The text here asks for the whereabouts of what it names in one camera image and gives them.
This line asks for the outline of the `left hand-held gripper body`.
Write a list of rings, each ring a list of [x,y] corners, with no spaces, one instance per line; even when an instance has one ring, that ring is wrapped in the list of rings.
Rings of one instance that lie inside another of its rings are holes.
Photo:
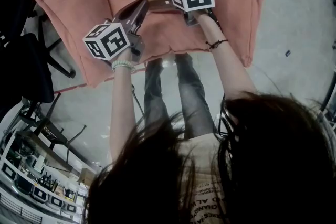
[[[132,61],[139,62],[145,48],[141,36],[137,34],[141,24],[137,19],[106,20],[103,24],[95,25],[82,40],[96,59],[107,62],[129,48]]]

